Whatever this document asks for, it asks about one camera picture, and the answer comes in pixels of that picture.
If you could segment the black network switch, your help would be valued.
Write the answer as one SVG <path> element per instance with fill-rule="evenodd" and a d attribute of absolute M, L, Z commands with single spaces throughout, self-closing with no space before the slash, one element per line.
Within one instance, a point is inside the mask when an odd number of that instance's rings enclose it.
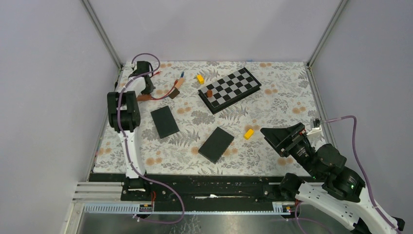
<path fill-rule="evenodd" d="M 169 106 L 156 109 L 150 114 L 160 139 L 180 131 Z"/>
<path fill-rule="evenodd" d="M 216 164 L 233 140 L 233 135 L 217 127 L 199 148 L 198 153 Z"/>

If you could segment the black white chessboard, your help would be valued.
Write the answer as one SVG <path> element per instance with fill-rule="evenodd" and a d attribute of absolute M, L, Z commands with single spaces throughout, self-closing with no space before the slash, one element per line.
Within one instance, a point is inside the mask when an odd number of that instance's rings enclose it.
<path fill-rule="evenodd" d="M 242 68 L 198 90 L 198 95 L 212 114 L 215 114 L 257 92 L 261 83 L 247 68 Z M 207 97 L 212 90 L 213 96 Z"/>

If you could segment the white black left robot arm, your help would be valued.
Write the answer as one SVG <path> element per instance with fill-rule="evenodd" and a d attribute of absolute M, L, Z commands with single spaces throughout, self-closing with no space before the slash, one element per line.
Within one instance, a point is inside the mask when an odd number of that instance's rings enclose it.
<path fill-rule="evenodd" d="M 139 200 L 149 198 L 151 188 L 142 178 L 146 168 L 140 152 L 141 140 L 139 140 L 138 127 L 141 124 L 141 115 L 137 95 L 152 87 L 149 77 L 152 71 L 153 67 L 148 61 L 138 61 L 132 65 L 132 74 L 128 81 L 133 80 L 137 75 L 146 75 L 137 78 L 126 87 L 124 92 L 107 93 L 108 121 L 121 141 L 126 163 L 122 194 L 132 193 Z"/>

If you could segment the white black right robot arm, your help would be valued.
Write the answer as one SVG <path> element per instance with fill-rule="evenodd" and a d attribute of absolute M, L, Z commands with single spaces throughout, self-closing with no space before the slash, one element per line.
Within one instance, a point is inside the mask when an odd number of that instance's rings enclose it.
<path fill-rule="evenodd" d="M 311 177 L 323 182 L 322 192 L 298 175 L 286 173 L 279 184 L 281 198 L 308 203 L 337 220 L 353 234 L 399 234 L 405 222 L 388 215 L 369 195 L 367 182 L 346 167 L 346 157 L 332 144 L 311 146 L 302 123 L 260 132 L 281 156 L 291 156 Z"/>

